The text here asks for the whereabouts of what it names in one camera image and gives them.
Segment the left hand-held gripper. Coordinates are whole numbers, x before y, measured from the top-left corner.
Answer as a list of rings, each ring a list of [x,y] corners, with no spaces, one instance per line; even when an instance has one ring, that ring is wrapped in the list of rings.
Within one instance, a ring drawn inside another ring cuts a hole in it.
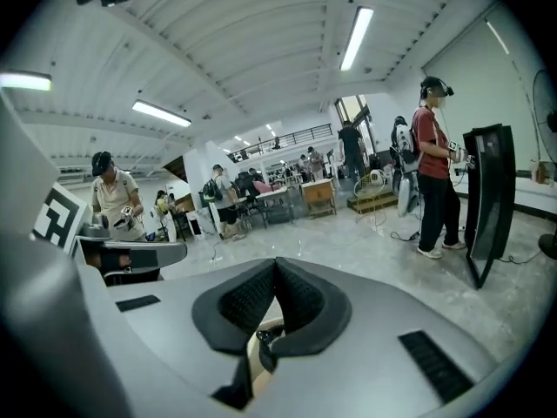
[[[108,287],[163,280],[161,269],[184,260],[184,242],[77,238],[91,222],[85,203],[57,184],[58,171],[1,95],[1,231],[54,246],[93,267]]]

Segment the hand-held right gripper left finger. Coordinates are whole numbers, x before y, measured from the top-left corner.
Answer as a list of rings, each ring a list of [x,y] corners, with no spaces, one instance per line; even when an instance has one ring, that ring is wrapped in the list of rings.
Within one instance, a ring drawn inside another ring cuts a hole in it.
[[[261,394],[271,374],[257,331],[274,300],[273,259],[251,260],[175,280],[112,287],[139,339],[200,394],[236,409]]]

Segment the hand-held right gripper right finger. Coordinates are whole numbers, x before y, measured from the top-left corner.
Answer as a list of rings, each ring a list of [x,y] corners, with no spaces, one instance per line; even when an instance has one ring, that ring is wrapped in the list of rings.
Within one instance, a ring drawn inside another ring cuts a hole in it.
[[[392,285],[303,260],[352,317],[323,352],[282,358],[250,417],[473,417],[498,363],[470,333]]]

